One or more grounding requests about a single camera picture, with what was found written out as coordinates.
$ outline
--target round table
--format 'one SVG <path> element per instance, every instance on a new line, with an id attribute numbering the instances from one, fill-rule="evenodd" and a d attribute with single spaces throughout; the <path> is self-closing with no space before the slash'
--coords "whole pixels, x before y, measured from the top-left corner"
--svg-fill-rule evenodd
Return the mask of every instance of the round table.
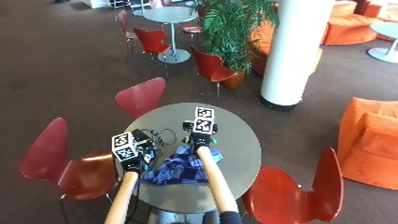
<path id="1" fill-rule="evenodd" d="M 260 147 L 255 133 L 236 115 L 212 105 L 196 103 L 166 105 L 135 119 L 125 131 L 131 132 L 134 129 L 157 132 L 162 129 L 172 130 L 176 141 L 174 145 L 167 146 L 163 155 L 158 158 L 157 166 L 159 166 L 163 159 L 182 145 L 182 137 L 188 135 L 180 125 L 184 120 L 194 119 L 196 106 L 214 109 L 218 132 L 212 138 L 218 142 L 210 144 L 210 147 L 219 150 L 222 154 L 223 158 L 218 162 L 218 167 L 236 199 L 251 186 L 260 165 Z M 204 184 L 176 184 L 159 187 L 141 183 L 139 199 L 161 210 L 175 213 L 200 213 L 216 208 L 210 188 Z"/>
<path id="2" fill-rule="evenodd" d="M 376 22 L 369 25 L 369 29 L 379 35 L 384 35 L 393 39 L 388 49 L 373 48 L 368 49 L 368 55 L 384 62 L 398 63 L 398 51 L 395 50 L 398 42 L 398 23 L 396 22 Z"/>
<path id="3" fill-rule="evenodd" d="M 164 59 L 161 55 L 158 56 L 159 61 L 164 63 L 184 62 L 190 57 L 190 53 L 184 49 L 175 49 L 174 24 L 195 19 L 198 16 L 196 11 L 188 7 L 158 7 L 146 10 L 142 15 L 149 21 L 170 23 L 171 49 L 164 52 Z"/>

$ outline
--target blue cloth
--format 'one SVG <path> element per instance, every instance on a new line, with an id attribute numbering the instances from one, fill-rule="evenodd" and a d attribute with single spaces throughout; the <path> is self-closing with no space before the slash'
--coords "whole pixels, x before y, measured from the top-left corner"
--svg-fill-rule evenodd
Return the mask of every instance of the blue cloth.
<path id="1" fill-rule="evenodd" d="M 218 150 L 210 148 L 215 162 L 222 160 Z M 163 160 L 161 167 L 149 171 L 142 182 L 153 185 L 207 183 L 199 158 L 191 153 L 188 146 L 179 146 L 168 159 Z"/>

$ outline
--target red plastic chair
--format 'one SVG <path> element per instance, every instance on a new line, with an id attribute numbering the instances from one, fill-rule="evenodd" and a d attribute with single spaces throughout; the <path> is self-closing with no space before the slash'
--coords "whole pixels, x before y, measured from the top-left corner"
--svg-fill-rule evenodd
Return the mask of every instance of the red plastic chair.
<path id="1" fill-rule="evenodd" d="M 127 42 L 130 40 L 134 40 L 137 39 L 137 35 L 134 32 L 131 31 L 127 31 L 126 30 L 126 11 L 125 9 L 117 14 L 117 19 L 121 23 L 121 26 L 122 26 L 122 31 L 123 31 L 123 36 L 126 38 L 126 42 L 125 42 L 125 58 L 126 58 L 126 61 L 127 61 Z M 134 51 L 134 42 L 131 42 L 131 52 Z"/>
<path id="2" fill-rule="evenodd" d="M 203 15 L 203 9 L 198 11 L 198 16 L 202 17 Z M 194 43 L 194 35 L 196 36 L 196 43 L 198 43 L 198 34 L 202 33 L 200 26 L 195 24 L 183 24 L 180 29 L 180 34 L 190 35 L 190 45 Z"/>
<path id="3" fill-rule="evenodd" d="M 198 68 L 198 75 L 216 83 L 216 103 L 219 98 L 219 82 L 230 78 L 235 71 L 222 66 L 222 59 L 216 55 L 200 53 L 194 46 L 190 46 L 191 54 L 194 56 Z"/>
<path id="4" fill-rule="evenodd" d="M 115 95 L 115 103 L 137 119 L 158 107 L 163 87 L 163 78 L 155 77 L 119 91 Z"/>
<path id="5" fill-rule="evenodd" d="M 55 184 L 63 195 L 59 203 L 66 223 L 62 199 L 94 199 L 117 186 L 117 173 L 111 151 L 99 149 L 78 161 L 67 158 L 66 121 L 54 119 L 37 137 L 19 163 L 21 174 L 30 179 L 46 179 Z"/>
<path id="6" fill-rule="evenodd" d="M 254 184 L 242 196 L 248 214 L 262 223 L 330 222 L 343 198 L 343 181 L 335 153 L 324 148 L 319 157 L 312 188 L 304 191 L 291 177 L 274 167 L 259 170 Z"/>
<path id="7" fill-rule="evenodd" d="M 149 0 L 150 8 L 168 7 L 171 5 L 171 0 Z"/>
<path id="8" fill-rule="evenodd" d="M 142 44 L 142 48 L 143 48 L 143 52 L 142 53 L 150 53 L 151 56 L 151 62 L 154 62 L 153 60 L 153 54 L 162 55 L 162 61 L 163 61 L 163 67 L 164 67 L 164 79 L 168 78 L 168 74 L 166 71 L 166 62 L 164 62 L 164 55 L 163 53 L 171 49 L 171 45 L 168 44 L 163 44 L 162 40 L 163 40 L 163 31 L 158 30 L 158 31 L 146 31 L 143 29 L 138 29 L 138 28 L 133 28 L 134 33 L 139 39 L 139 42 Z"/>
<path id="9" fill-rule="evenodd" d="M 113 0 L 111 2 L 109 0 L 107 4 L 109 4 L 110 7 L 113 7 L 114 21 L 117 21 L 118 17 L 117 17 L 115 9 L 119 8 L 119 7 L 122 7 L 122 8 L 131 7 L 131 4 L 130 4 L 129 0 Z"/>

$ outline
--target orange armchair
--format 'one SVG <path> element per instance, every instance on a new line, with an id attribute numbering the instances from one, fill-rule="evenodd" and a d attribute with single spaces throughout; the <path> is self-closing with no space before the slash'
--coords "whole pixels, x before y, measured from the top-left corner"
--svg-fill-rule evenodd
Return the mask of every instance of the orange armchair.
<path id="1" fill-rule="evenodd" d="M 263 76 L 264 72 L 264 65 L 271 50 L 272 37 L 274 27 L 267 21 L 264 21 L 262 22 L 256 30 L 251 33 L 251 40 L 258 39 L 258 41 L 250 46 L 250 52 L 254 54 L 251 58 L 251 68 L 260 76 Z M 308 75 L 314 72 L 318 66 L 322 52 L 322 48 L 319 48 L 312 60 L 312 67 Z"/>
<path id="2" fill-rule="evenodd" d="M 381 21 L 398 22 L 398 1 L 371 1 L 365 5 L 363 15 Z M 376 38 L 392 41 L 383 35 L 376 35 Z"/>
<path id="3" fill-rule="evenodd" d="M 339 123 L 336 159 L 343 177 L 398 189 L 398 102 L 352 98 Z"/>
<path id="4" fill-rule="evenodd" d="M 359 44 L 375 39 L 369 25 L 380 20 L 354 14 L 356 3 L 336 1 L 323 34 L 322 45 Z"/>

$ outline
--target plant pot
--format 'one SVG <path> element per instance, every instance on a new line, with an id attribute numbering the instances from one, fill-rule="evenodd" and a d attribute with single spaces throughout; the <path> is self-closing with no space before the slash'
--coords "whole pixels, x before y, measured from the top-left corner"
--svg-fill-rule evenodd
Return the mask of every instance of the plant pot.
<path id="1" fill-rule="evenodd" d="M 235 89 L 243 81 L 244 74 L 246 73 L 243 69 L 238 73 L 235 73 L 230 78 L 220 81 L 220 85 L 228 90 Z"/>

